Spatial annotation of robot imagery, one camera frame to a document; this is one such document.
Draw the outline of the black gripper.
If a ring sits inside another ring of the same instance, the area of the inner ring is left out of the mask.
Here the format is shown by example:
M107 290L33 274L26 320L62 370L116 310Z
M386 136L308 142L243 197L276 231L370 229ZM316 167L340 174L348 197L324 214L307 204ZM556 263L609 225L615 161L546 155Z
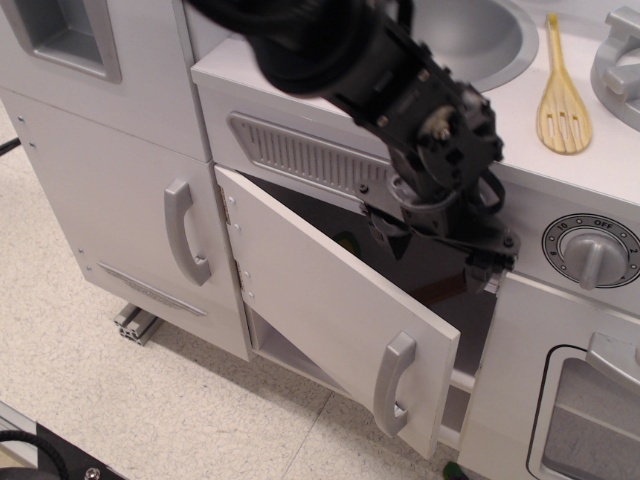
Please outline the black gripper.
M493 174L483 174L471 187L433 203L420 198L397 174L385 183L361 185L357 198L364 204L374 240L396 260L404 256L413 235L471 253L464 266L470 293L499 284L518 259L520 239L497 217L506 191Z

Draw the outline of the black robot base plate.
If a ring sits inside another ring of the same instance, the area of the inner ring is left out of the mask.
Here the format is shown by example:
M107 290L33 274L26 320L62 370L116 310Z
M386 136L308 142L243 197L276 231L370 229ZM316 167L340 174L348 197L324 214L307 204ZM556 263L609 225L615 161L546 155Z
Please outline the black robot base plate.
M1 478L126 479L126 476L46 427L1 419Z

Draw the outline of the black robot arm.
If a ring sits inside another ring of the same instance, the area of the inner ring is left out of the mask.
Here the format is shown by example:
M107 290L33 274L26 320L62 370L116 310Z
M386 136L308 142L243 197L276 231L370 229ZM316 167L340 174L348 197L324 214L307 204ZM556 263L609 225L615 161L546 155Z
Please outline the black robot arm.
M498 218L505 190L491 172L503 157L490 102L454 80L411 36L413 5L384 1L198 1L196 10L246 38L263 76L298 98L319 97L387 147L393 174L361 179L376 241L401 258L414 235L467 255L478 292L513 269L516 234Z

